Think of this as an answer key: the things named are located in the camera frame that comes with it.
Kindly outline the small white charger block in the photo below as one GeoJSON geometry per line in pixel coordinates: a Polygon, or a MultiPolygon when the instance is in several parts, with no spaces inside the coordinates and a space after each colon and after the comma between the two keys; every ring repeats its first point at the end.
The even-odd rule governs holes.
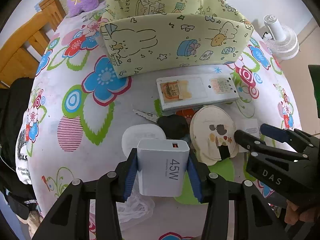
{"type": "Polygon", "coordinates": [[[260,128],[257,119],[238,119],[235,121],[235,126],[236,130],[241,130],[254,137],[260,138],[260,128]]]}

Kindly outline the clear plastic bag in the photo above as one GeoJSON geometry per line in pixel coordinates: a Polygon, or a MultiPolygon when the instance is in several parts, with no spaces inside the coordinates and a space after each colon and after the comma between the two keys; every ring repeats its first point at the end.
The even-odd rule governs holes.
{"type": "Polygon", "coordinates": [[[153,215],[155,202],[151,197],[141,195],[133,189],[124,203],[117,202],[118,220],[121,231],[125,231],[153,215]]]}

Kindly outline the black key fob with key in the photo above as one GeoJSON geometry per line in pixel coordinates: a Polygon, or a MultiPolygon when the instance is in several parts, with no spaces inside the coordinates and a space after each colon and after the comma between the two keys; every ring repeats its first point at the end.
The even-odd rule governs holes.
{"type": "Polygon", "coordinates": [[[133,109],[132,111],[136,115],[157,124],[163,130],[167,139],[180,139],[186,141],[188,144],[191,142],[189,125],[185,117],[177,114],[157,116],[136,109],[133,109]]]}

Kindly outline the white remote control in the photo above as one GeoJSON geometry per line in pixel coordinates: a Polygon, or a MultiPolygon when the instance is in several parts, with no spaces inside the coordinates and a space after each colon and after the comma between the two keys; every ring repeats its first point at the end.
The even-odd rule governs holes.
{"type": "Polygon", "coordinates": [[[163,111],[218,105],[240,98],[229,74],[194,74],[156,80],[163,111]]]}

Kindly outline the white 45W charger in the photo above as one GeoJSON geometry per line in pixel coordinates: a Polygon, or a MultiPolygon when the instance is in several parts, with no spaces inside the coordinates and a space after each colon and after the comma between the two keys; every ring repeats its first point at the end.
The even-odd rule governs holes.
{"type": "Polygon", "coordinates": [[[137,146],[140,194],[151,197],[180,196],[189,151],[184,140],[142,139],[137,146]]]}

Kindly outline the white oval case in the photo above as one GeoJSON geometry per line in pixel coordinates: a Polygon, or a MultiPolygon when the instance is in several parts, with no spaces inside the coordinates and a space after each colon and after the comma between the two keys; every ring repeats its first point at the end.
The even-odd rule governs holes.
{"type": "Polygon", "coordinates": [[[163,130],[154,124],[134,125],[125,130],[121,139],[121,147],[125,157],[130,155],[142,139],[166,139],[163,130]]]}

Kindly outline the black clothing on chair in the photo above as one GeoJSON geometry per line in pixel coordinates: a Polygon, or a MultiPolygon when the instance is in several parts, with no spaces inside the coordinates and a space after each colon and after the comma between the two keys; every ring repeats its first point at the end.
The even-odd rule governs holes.
{"type": "Polygon", "coordinates": [[[10,88],[1,89],[1,193],[17,218],[29,226],[31,236],[42,218],[36,210],[33,187],[24,184],[16,170],[16,160],[25,164],[27,158],[23,153],[16,154],[15,150],[24,137],[21,126],[32,86],[33,79],[23,77],[15,80],[10,88]]]}

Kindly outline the white floor fan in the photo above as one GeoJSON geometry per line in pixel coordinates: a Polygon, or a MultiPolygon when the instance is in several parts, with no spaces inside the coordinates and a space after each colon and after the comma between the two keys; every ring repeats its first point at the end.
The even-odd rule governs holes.
{"type": "Polygon", "coordinates": [[[294,58],[299,52],[296,33],[290,27],[282,25],[274,15],[264,16],[264,24],[272,36],[265,41],[272,54],[280,60],[294,58]]]}

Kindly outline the floral tablecloth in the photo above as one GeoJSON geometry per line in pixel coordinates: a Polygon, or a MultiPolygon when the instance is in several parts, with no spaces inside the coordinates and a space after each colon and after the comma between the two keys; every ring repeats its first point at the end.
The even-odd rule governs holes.
{"type": "Polygon", "coordinates": [[[239,59],[208,64],[209,50],[185,32],[187,64],[117,78],[99,27],[108,5],[65,18],[36,71],[18,144],[26,161],[20,179],[31,186],[45,216],[76,178],[96,180],[125,159],[123,133],[146,124],[135,110],[162,115],[156,81],[160,77],[229,74],[240,98],[221,105],[233,121],[300,128],[298,108],[276,58],[254,33],[239,59]]]}

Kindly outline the yellow cartoon fabric storage box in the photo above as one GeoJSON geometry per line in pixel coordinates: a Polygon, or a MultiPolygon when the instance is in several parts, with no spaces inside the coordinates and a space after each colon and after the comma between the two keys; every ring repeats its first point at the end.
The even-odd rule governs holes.
{"type": "Polygon", "coordinates": [[[253,25],[224,0],[106,0],[101,26],[118,77],[235,62],[253,25]]]}

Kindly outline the wooden chair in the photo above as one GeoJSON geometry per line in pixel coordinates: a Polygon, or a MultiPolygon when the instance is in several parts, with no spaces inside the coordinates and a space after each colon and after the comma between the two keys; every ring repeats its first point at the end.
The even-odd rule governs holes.
{"type": "Polygon", "coordinates": [[[42,56],[49,44],[49,37],[43,28],[50,25],[56,31],[66,16],[59,0],[43,0],[40,9],[1,48],[1,88],[8,89],[21,77],[35,77],[40,62],[24,48],[24,44],[28,42],[42,56]]]}

